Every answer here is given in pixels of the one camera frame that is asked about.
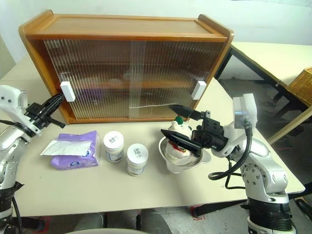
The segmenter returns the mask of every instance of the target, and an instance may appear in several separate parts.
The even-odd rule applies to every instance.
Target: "floor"
[[[258,108],[258,130],[268,138],[278,129],[286,125],[300,112],[292,111],[282,118],[275,118],[274,114],[283,107],[286,99],[281,99],[275,104],[272,99],[276,90],[269,85],[259,84],[254,80],[222,79],[220,83],[232,97],[241,96],[243,93],[254,93]],[[290,134],[276,142],[273,147],[285,161],[290,170],[305,184],[312,181],[311,144],[312,124],[304,124]],[[312,205],[312,195],[306,196]],[[312,221],[309,220],[296,206],[290,202],[293,221],[298,233],[312,233]],[[189,207],[158,208],[173,234],[243,234],[247,233],[246,218],[248,213],[239,205],[206,214],[201,220],[194,220],[190,215]],[[136,228],[136,215],[139,210],[108,213],[107,224],[111,228]],[[50,218],[47,234],[62,234],[74,229],[81,215],[64,215]]]

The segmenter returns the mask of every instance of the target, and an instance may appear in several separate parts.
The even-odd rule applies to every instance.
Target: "white table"
[[[277,99],[285,96],[290,103],[280,116],[292,106],[302,110],[297,118],[268,139],[273,144],[312,115],[312,108],[287,90],[287,86],[306,67],[312,66],[312,45],[275,44],[258,42],[232,42],[231,48],[222,62],[216,78],[219,78],[231,56],[237,57],[266,82],[279,91]]]
[[[49,98],[29,57],[18,63],[0,84],[25,89],[29,103],[44,102]],[[211,117],[226,125],[233,120],[232,100],[220,84],[213,79],[199,103],[198,110],[210,110]],[[54,115],[62,120],[59,112]],[[190,121],[192,127],[200,122]],[[170,122],[132,122],[102,124],[72,124],[61,129],[51,124],[35,137],[22,157],[17,181],[25,184],[16,192],[16,199],[23,216],[63,215],[106,212],[129,209],[143,209],[169,206],[189,206],[203,203],[226,202],[245,199],[244,190],[226,190],[225,179],[211,181],[208,174],[225,171],[226,159],[213,157],[210,164],[174,175],[166,169],[158,153],[158,142],[162,138],[161,128],[168,128]],[[50,166],[50,158],[39,154],[59,133],[83,134],[97,130],[100,137],[111,130],[124,134],[125,149],[133,143],[142,143],[149,150],[149,160],[141,176],[130,176],[125,169],[125,160],[110,163],[101,149],[100,165],[94,168],[57,171]],[[287,172],[288,193],[304,190],[303,185],[290,172],[263,136],[254,132],[254,137],[265,142],[273,158]],[[242,179],[233,176],[231,184],[243,185]]]

